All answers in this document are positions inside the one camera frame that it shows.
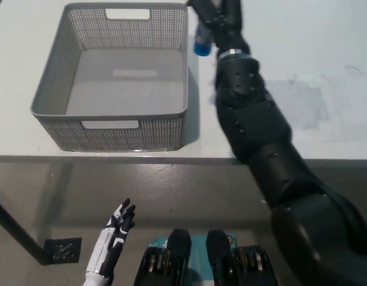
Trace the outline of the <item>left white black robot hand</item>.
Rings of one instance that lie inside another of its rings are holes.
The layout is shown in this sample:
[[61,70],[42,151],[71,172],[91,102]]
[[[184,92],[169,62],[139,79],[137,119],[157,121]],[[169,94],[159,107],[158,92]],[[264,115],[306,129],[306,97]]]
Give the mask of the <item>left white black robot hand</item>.
[[127,198],[116,208],[106,226],[101,230],[89,259],[86,273],[93,273],[108,279],[113,276],[114,267],[123,250],[128,232],[135,226],[135,205]]

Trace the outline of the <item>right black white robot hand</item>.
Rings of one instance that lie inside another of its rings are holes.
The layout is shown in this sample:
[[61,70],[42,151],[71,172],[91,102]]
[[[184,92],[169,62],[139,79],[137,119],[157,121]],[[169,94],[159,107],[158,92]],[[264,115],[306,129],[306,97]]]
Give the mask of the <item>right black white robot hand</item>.
[[194,53],[206,57],[212,46],[222,54],[231,49],[250,53],[250,48],[242,36],[242,5],[240,0],[229,1],[187,1],[198,16],[194,36]]

